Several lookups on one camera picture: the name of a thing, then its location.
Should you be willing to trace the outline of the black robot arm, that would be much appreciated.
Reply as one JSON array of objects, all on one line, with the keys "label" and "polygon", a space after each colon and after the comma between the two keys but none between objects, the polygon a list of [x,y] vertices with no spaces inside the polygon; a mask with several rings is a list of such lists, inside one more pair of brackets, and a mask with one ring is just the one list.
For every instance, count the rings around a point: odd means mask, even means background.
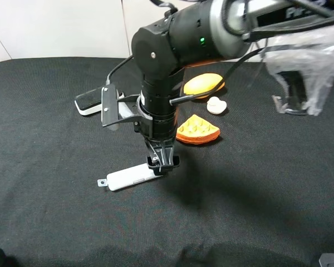
[{"label": "black robot arm", "polygon": [[132,55],[141,71],[136,129],[149,150],[148,168],[163,175],[179,164],[174,155],[178,104],[191,101],[180,87],[184,69],[252,57],[252,42],[334,25],[334,9],[311,1],[199,1],[170,8],[165,18],[141,27]]}]

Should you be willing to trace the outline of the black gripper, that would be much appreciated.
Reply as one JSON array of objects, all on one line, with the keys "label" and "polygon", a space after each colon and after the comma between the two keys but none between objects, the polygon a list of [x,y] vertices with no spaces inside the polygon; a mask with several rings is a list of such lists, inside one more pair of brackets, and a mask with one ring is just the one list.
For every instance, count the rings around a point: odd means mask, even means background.
[{"label": "black gripper", "polygon": [[174,156],[174,142],[175,138],[166,140],[145,139],[145,144],[149,152],[146,163],[154,175],[165,175],[165,171],[161,167],[171,167],[174,169],[180,165],[180,157]]}]

